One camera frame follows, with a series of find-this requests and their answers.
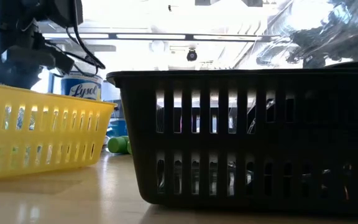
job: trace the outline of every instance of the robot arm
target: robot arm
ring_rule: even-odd
[[[81,0],[0,0],[0,84],[30,89],[44,67],[69,73],[73,59],[45,43],[37,22],[69,28],[82,14]]]

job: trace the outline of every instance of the black cable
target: black cable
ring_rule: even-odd
[[[90,64],[90,65],[92,65],[92,66],[95,66],[95,63],[94,63],[94,62],[90,62],[89,60],[87,60],[87,59],[85,59],[85,58],[83,58],[83,57],[80,57],[80,56],[78,56],[78,55],[76,55],[76,54],[73,54],[73,53],[67,52],[67,51],[63,51],[63,53],[64,53],[65,55],[68,55],[68,56],[77,58],[78,60],[81,60],[81,61],[83,61],[83,62],[85,62],[85,63],[87,63],[87,64]]]
[[[77,40],[71,35],[70,31],[68,30],[68,27],[66,28],[66,33],[67,33],[68,38],[70,38],[70,40],[74,41],[74,43],[79,45]]]
[[[66,52],[66,51],[62,50],[60,47],[58,47],[55,43],[52,43],[51,41],[46,40],[45,43],[46,43],[46,44],[49,44],[49,45],[51,45],[51,46],[53,46],[53,47],[55,47],[56,49],[58,49],[59,51],[61,51],[61,53],[65,54],[66,56],[72,56],[72,57],[77,58],[77,59],[80,59],[80,60],[82,60],[83,62],[86,62],[86,63],[88,63],[88,64],[90,64],[90,65],[92,65],[92,66],[95,66],[96,71],[95,71],[94,75],[88,75],[88,74],[86,74],[85,72],[83,72],[83,71],[74,63],[73,66],[74,66],[74,67],[78,70],[78,72],[80,72],[83,76],[85,76],[85,77],[94,77],[94,76],[96,76],[96,75],[98,74],[98,72],[99,72],[99,67],[96,66],[93,62],[89,62],[89,61],[87,61],[85,58],[82,58],[82,57],[80,57],[80,56],[78,56],[78,55],[76,55],[76,54],[73,54],[73,53],[71,53],[71,52]],[[59,78],[63,78],[62,75],[57,75],[57,74],[54,74],[54,75],[57,76],[57,77],[59,77]]]
[[[92,52],[90,52],[84,42],[81,40],[81,37],[80,37],[80,33],[78,32],[78,15],[77,15],[77,3],[76,3],[76,0],[71,0],[72,2],[72,7],[71,7],[71,12],[72,12],[72,16],[73,16],[73,27],[74,27],[74,33],[75,33],[75,36],[77,38],[77,42],[78,44],[81,46],[81,48],[86,52],[86,54],[88,54],[89,57],[92,58],[92,60],[94,60],[99,68],[101,69],[106,69],[106,66],[96,57],[92,54]]]

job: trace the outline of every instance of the black plastic basket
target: black plastic basket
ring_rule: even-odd
[[[358,70],[115,72],[108,80],[121,89],[144,200],[358,213]]]

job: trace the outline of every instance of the white ceiling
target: white ceiling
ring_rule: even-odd
[[[278,4],[247,7],[241,0],[220,0],[211,6],[195,6],[195,0],[83,0],[85,23],[80,32],[261,35],[267,18],[278,13],[275,7],[288,0],[275,2]],[[41,24],[40,28],[43,33],[65,32],[54,24]],[[108,67],[102,75],[115,70],[232,68],[252,46],[151,40],[93,40],[87,44],[115,46],[109,48],[112,52],[96,53]],[[196,62],[186,60],[190,47],[198,53]]]

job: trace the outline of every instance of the basket rim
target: basket rim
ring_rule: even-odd
[[[90,103],[100,103],[100,104],[104,104],[104,105],[113,105],[114,107],[117,106],[116,103],[108,103],[108,102],[103,102],[103,101],[89,100],[89,99],[83,99],[83,98],[72,97],[72,96],[58,95],[58,94],[53,94],[53,93],[38,93],[36,91],[26,90],[26,89],[23,89],[23,88],[16,88],[16,87],[11,87],[11,86],[6,86],[6,85],[0,85],[0,89],[21,91],[21,92],[24,92],[24,93],[31,93],[31,94],[36,94],[36,95],[44,95],[44,96],[47,95],[47,96],[52,96],[52,97],[64,98],[64,99],[68,99],[68,100],[87,101],[87,102],[90,102]]]
[[[358,68],[319,68],[319,69],[260,69],[260,70],[166,70],[166,71],[116,71],[106,75],[110,78],[128,78],[128,77],[205,77],[227,75],[354,75],[358,74]]]

